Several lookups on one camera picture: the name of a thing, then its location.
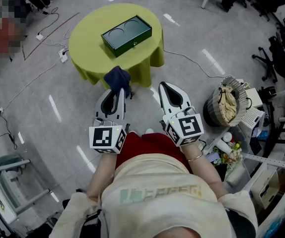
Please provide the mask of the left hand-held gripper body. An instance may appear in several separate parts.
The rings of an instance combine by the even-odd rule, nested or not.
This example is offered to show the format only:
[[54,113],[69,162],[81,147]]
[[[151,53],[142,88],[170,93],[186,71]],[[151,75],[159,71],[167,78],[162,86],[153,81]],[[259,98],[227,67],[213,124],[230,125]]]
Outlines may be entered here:
[[89,145],[100,154],[120,154],[127,137],[127,122],[122,115],[95,116],[89,127]]

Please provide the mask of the dark blue cloth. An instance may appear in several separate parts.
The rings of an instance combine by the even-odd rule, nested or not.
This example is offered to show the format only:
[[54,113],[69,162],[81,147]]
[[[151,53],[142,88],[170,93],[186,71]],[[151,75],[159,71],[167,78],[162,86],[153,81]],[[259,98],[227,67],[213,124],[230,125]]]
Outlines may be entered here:
[[105,74],[104,80],[114,93],[119,93],[120,90],[123,89],[125,92],[125,98],[133,98],[130,86],[131,76],[127,71],[122,70],[119,66],[112,68],[107,74]]

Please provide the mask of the green plastic tray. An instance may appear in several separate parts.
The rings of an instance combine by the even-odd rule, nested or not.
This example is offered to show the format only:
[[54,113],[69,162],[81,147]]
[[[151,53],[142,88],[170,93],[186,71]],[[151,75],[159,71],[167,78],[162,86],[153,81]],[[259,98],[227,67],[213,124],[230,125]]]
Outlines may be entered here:
[[105,46],[115,57],[152,36],[152,27],[138,15],[124,21],[101,35]]

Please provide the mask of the person's left forearm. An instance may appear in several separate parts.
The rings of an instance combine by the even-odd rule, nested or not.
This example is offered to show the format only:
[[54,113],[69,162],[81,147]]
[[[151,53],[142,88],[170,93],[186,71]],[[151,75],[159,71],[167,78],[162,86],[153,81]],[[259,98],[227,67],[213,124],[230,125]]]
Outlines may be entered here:
[[100,190],[106,182],[114,175],[117,162],[116,154],[102,154],[97,169],[88,185],[86,195],[95,202],[98,202]]

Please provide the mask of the person's right forearm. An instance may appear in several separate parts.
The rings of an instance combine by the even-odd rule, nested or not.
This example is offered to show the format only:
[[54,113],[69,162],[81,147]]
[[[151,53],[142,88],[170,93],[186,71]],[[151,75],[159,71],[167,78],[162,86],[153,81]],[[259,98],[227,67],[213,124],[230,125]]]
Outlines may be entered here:
[[217,199],[228,194],[215,167],[203,155],[195,143],[181,147],[194,175],[202,178],[215,193]]

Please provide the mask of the beige crumpled cloth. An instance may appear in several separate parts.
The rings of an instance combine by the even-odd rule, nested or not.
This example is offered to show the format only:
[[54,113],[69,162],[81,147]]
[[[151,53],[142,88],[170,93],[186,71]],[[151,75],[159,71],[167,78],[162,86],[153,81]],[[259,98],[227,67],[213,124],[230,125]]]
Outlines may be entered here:
[[237,103],[234,95],[232,94],[233,88],[230,86],[221,86],[219,93],[219,108],[224,120],[229,123],[237,114]]

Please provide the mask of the white perforated plastic basket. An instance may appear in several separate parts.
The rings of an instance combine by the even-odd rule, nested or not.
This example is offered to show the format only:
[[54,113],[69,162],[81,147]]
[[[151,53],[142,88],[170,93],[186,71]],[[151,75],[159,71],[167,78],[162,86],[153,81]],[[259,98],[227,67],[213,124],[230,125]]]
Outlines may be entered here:
[[265,118],[265,112],[255,107],[249,108],[239,123],[242,131],[253,130],[254,128],[262,129]]

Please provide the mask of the plain white box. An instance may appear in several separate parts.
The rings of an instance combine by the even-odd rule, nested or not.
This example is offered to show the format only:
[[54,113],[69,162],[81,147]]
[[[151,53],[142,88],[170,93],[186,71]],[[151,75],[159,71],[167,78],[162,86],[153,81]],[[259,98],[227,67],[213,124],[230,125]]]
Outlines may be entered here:
[[259,108],[263,105],[262,100],[255,88],[250,88],[246,90],[247,97],[252,101],[252,107]]

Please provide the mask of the grey pleated basket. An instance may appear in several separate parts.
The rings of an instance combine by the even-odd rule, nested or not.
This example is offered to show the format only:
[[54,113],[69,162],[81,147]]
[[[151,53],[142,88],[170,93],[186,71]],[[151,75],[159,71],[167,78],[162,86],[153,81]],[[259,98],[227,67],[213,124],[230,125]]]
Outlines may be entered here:
[[[222,117],[218,100],[221,86],[230,86],[233,88],[232,94],[234,95],[237,103],[237,114],[233,120],[227,123]],[[251,108],[252,101],[247,97],[245,89],[240,85],[240,83],[232,76],[224,78],[220,83],[219,87],[216,88],[211,96],[206,100],[203,107],[203,116],[206,123],[210,126],[236,126],[246,111]]]

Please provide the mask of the white bottle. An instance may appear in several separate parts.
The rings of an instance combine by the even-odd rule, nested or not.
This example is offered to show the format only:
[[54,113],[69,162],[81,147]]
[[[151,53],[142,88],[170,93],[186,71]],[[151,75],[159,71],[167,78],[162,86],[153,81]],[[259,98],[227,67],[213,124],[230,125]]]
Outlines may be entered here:
[[222,152],[224,152],[227,155],[230,155],[232,153],[232,149],[229,147],[227,143],[225,143],[222,139],[219,139],[215,146]]

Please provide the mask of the yellow-green round tablecloth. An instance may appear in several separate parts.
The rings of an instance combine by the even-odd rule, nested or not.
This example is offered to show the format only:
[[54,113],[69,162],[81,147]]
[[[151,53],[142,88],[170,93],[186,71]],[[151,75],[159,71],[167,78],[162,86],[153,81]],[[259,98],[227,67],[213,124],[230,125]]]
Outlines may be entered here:
[[[152,36],[119,57],[114,56],[101,35],[136,15],[151,26]],[[164,65],[163,50],[159,19],[147,8],[131,3],[114,3],[91,12],[77,24],[69,40],[69,55],[81,77],[93,85],[101,81],[105,88],[109,86],[104,75],[116,66],[130,74],[131,83],[150,87],[150,68]]]

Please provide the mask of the cream printed t-shirt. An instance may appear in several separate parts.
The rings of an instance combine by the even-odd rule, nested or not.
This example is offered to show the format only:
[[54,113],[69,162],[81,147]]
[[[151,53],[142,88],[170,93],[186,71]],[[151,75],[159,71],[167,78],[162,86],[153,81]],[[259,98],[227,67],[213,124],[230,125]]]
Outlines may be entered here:
[[200,238],[256,238],[247,191],[218,195],[209,182],[164,154],[122,163],[95,196],[74,193],[49,238],[154,238],[186,228]]

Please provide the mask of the white metal shelf rack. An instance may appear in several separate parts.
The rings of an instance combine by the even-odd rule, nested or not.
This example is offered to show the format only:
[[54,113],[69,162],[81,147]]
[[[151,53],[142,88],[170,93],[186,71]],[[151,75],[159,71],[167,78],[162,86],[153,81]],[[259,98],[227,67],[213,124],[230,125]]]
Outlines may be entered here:
[[[254,156],[250,154],[243,154],[243,158],[261,163],[261,166],[257,169],[254,175],[250,178],[250,180],[244,186],[243,190],[246,190],[246,191],[250,191],[253,184],[257,181],[259,176],[268,166],[274,166],[277,168],[285,169],[284,161],[278,161],[278,160],[264,158],[260,156]],[[256,232],[256,238],[262,238],[266,234],[271,224],[280,216],[280,213],[284,209],[285,209],[285,193],[281,197],[278,204],[274,207],[272,212],[267,216],[267,218],[263,221],[263,223],[258,227],[258,230]]]

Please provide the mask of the black office chair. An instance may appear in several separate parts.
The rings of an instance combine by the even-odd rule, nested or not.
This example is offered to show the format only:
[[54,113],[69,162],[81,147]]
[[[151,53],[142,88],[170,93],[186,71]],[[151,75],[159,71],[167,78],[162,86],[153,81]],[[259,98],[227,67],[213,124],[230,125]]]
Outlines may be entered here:
[[272,36],[269,38],[272,58],[270,59],[264,48],[259,47],[258,50],[264,54],[263,57],[259,55],[252,55],[253,59],[257,59],[266,65],[266,73],[262,77],[263,81],[268,78],[273,78],[273,83],[278,81],[277,76],[285,78],[285,39],[280,40],[279,36]]
[[255,0],[251,6],[259,12],[259,16],[263,15],[267,21],[270,21],[269,13],[274,13],[280,6],[285,5],[285,0]]

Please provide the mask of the white metal table frame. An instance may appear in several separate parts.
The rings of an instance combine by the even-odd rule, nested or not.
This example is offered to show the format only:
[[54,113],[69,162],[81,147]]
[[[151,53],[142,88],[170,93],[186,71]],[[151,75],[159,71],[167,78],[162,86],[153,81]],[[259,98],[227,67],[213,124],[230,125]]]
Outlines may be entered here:
[[[16,162],[13,164],[0,166],[0,172],[6,171],[12,168],[21,167],[29,163],[30,163],[30,160],[23,160],[23,161]],[[38,199],[50,193],[49,189],[45,189],[39,194],[37,194],[36,196],[34,196],[32,199],[16,207],[11,202],[10,197],[7,195],[7,191],[8,193],[10,193],[11,189],[4,187],[0,182],[0,215],[7,224],[13,223],[15,220],[18,219],[21,213],[23,213],[25,210],[30,208]]]

